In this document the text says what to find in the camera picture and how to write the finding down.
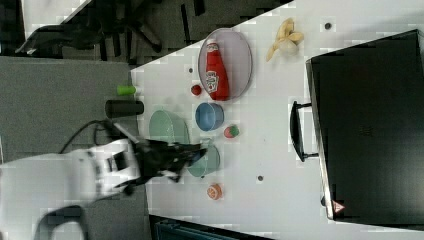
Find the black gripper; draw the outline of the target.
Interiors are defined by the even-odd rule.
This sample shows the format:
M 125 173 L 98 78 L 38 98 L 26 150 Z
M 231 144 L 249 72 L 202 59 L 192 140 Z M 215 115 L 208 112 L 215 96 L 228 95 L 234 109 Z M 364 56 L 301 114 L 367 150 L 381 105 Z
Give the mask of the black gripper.
M 134 147 L 140 172 L 140 176 L 133 181 L 135 186 L 144 185 L 155 177 L 163 177 L 164 171 L 174 173 L 169 179 L 178 183 L 185 164 L 192 166 L 207 153 L 201 144 L 169 144 L 156 140 L 139 142 Z

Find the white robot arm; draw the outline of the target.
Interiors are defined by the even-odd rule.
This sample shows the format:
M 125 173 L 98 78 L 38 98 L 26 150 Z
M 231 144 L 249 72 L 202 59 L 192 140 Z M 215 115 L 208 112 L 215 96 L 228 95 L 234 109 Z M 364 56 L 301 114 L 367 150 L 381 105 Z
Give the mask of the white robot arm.
M 85 209 L 155 177 L 177 182 L 181 171 L 200 160 L 200 144 L 120 139 L 106 145 L 49 153 L 1 165 L 1 240 L 53 240 L 62 224 L 90 233 Z

